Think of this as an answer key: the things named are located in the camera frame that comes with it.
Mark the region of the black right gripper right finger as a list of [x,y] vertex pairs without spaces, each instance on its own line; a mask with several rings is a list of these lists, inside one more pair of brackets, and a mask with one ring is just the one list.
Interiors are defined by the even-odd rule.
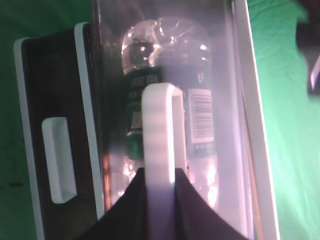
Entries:
[[212,210],[181,168],[175,169],[174,216],[176,240],[246,240]]

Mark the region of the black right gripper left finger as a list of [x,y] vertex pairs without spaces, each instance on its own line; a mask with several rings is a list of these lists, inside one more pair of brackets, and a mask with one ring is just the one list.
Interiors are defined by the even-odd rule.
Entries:
[[79,240],[147,240],[145,169],[139,168],[124,194]]

